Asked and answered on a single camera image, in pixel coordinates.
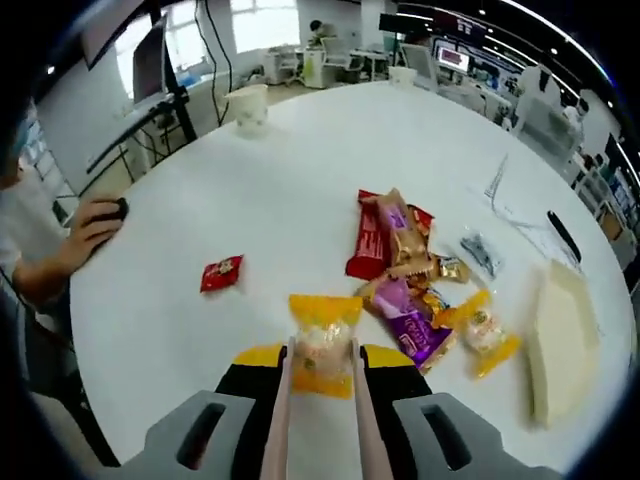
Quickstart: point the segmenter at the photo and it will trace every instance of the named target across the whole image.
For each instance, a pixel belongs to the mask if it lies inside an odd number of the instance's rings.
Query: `white wall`
[[[103,132],[117,128],[130,102],[110,50],[90,71],[78,62],[37,105],[47,146],[75,192],[92,178],[86,163],[104,143]]]
[[[582,121],[583,149],[591,156],[603,154],[609,141],[609,134],[616,139],[620,137],[620,124],[611,113],[611,109],[593,90],[581,90],[580,97],[589,104],[589,112]]]
[[[362,19],[362,46],[382,45],[382,32],[378,28],[380,25],[380,14],[387,8],[385,0],[364,0],[360,8]]]
[[[209,6],[233,65],[234,78],[259,66],[262,51],[236,53],[230,1],[209,0]],[[203,5],[199,14],[203,34],[218,62],[216,88],[224,91],[228,82],[227,63]],[[332,24],[350,47],[360,46],[360,5],[338,0],[298,0],[298,15],[302,45],[311,37],[309,24],[318,19]],[[118,131],[123,112],[130,105],[120,80],[114,48],[91,71],[84,60],[80,61],[37,105],[47,145],[74,191],[81,191],[99,173],[100,168],[91,176],[86,174],[87,160],[99,153],[107,142],[108,132]]]
[[[309,28],[313,20],[333,25],[334,33],[349,47],[356,48],[361,44],[362,18],[358,4],[338,0],[298,0],[298,18],[302,45],[306,45],[313,35]]]

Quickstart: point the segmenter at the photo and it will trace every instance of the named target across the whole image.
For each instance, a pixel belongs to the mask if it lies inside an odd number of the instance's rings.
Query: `clear plastic packet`
[[[460,246],[471,255],[490,280],[495,280],[502,268],[503,259],[481,233],[469,232],[460,239]]]
[[[435,328],[457,331],[465,344],[475,353],[473,375],[482,378],[518,351],[522,341],[509,333],[490,311],[491,296],[481,290],[458,308],[437,317]]]
[[[351,341],[362,298],[289,296],[299,331],[293,360],[293,391],[351,398]]]

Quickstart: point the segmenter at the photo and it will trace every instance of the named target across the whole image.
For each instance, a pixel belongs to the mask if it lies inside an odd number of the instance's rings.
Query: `snack pile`
[[[396,189],[387,195],[361,190],[358,202],[358,243],[346,273],[369,280],[356,296],[384,322],[421,372],[442,358],[458,335],[474,353],[476,378],[518,350],[520,340],[506,333],[488,308],[487,291],[452,308],[433,288],[437,281],[467,283],[471,271],[456,257],[429,252],[432,215],[408,206]]]

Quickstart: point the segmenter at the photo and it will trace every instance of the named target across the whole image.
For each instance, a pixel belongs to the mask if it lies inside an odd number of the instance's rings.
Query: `yellow candy wrapper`
[[[300,329],[293,391],[351,398],[351,341],[360,320],[362,298],[291,295],[289,308]]]
[[[434,327],[453,328],[476,353],[473,374],[482,378],[518,351],[522,341],[508,333],[495,315],[486,309],[491,296],[481,290],[457,308],[436,317]]]

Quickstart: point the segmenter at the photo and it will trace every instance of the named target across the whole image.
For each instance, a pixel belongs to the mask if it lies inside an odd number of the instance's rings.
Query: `ceiling light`
[[[511,50],[512,52],[520,55],[522,58],[525,58],[527,60],[529,60],[531,63],[533,63],[534,65],[537,65],[538,62],[536,60],[534,60],[533,58],[531,58],[529,55],[524,54],[523,52],[521,52],[520,50],[518,50],[517,48],[512,47],[511,45],[508,45],[504,42],[501,42],[500,40],[497,40],[493,37],[490,37],[489,35],[485,35],[485,38],[488,40],[491,40],[492,42],[497,43],[498,45],[502,45],[505,48],[508,48],[509,50]],[[578,95],[575,90],[573,90],[569,85],[567,85],[565,82],[563,82],[555,73],[551,74],[553,76],[553,78],[556,79],[556,81],[561,84],[564,88],[566,88],[569,92],[571,92],[571,94],[576,97],[576,98],[580,98],[580,95]]]
[[[568,33],[564,32],[563,30],[560,30],[558,27],[556,27],[553,23],[551,23],[546,18],[542,17],[541,15],[538,15],[537,13],[535,13],[532,10],[529,10],[527,7],[523,7],[522,5],[520,5],[519,3],[514,2],[513,0],[500,0],[500,1],[503,2],[503,3],[506,3],[507,5],[512,6],[513,8],[517,8],[521,12],[526,13],[527,15],[535,18],[536,20],[538,20],[539,22],[542,22],[547,27],[549,27],[551,30],[556,32],[558,35],[562,36],[562,38],[564,38],[565,42],[571,43],[571,45],[573,45],[575,48],[577,48],[580,53],[582,53],[585,57],[587,57],[587,59],[598,69],[598,71],[602,75],[604,75],[604,77],[609,81],[609,83],[613,83],[611,81],[611,78],[609,77],[609,75],[607,75],[607,72],[605,72],[605,70],[602,67],[602,65],[600,65],[598,63],[598,61],[595,58],[593,58],[593,56],[589,52],[587,52],[582,45],[580,45],[573,38],[571,38]]]
[[[433,22],[433,18],[423,17],[422,15],[413,15],[412,13],[398,13],[398,16],[400,16],[400,17],[417,18],[419,20],[427,20],[428,22]]]
[[[638,174],[633,169],[633,165],[631,165],[631,160],[629,160],[629,157],[627,157],[627,154],[624,153],[624,150],[622,149],[622,146],[618,142],[616,142],[616,145],[618,146],[618,150],[620,150],[620,153],[622,154],[624,159],[627,161],[627,164],[631,167],[631,173],[633,173],[633,178],[635,178],[636,182],[638,183],[638,185],[640,185],[640,178],[638,178]]]
[[[526,58],[527,60],[529,60],[529,61],[530,61],[531,63],[533,63],[534,65],[536,65],[536,64],[538,63],[536,60],[534,60],[533,58],[531,58],[531,57],[530,57],[530,56],[528,56],[528,55],[525,55],[525,54],[524,54],[524,53],[522,53],[520,50],[517,50],[516,48],[512,47],[511,45],[507,45],[506,43],[501,42],[500,40],[497,40],[497,39],[495,39],[495,38],[493,38],[493,37],[490,37],[489,35],[486,35],[486,36],[485,36],[485,38],[486,38],[487,40],[491,40],[492,42],[497,43],[498,45],[502,45],[503,47],[508,48],[509,50],[511,50],[511,51],[513,51],[513,52],[517,53],[518,55],[520,55],[522,58]]]
[[[512,60],[511,58],[507,57],[506,55],[503,55],[500,52],[495,52],[493,50],[491,50],[489,47],[482,47],[484,50],[486,50],[487,52],[491,52],[493,55],[496,55],[500,58],[505,59],[507,62],[509,63],[513,63],[516,67],[521,68],[522,70],[524,70],[526,67],[524,65],[522,65],[521,63],[516,62],[515,60]]]
[[[454,17],[460,18],[460,19],[464,20],[465,22],[473,23],[474,25],[478,25],[479,27],[484,28],[483,24],[481,24],[480,22],[476,22],[471,17],[465,17],[464,15],[460,15],[459,13],[452,12],[451,10],[447,10],[445,8],[439,8],[439,7],[430,7],[430,8],[431,8],[431,10],[436,10],[438,12],[448,13],[449,15],[453,15]]]

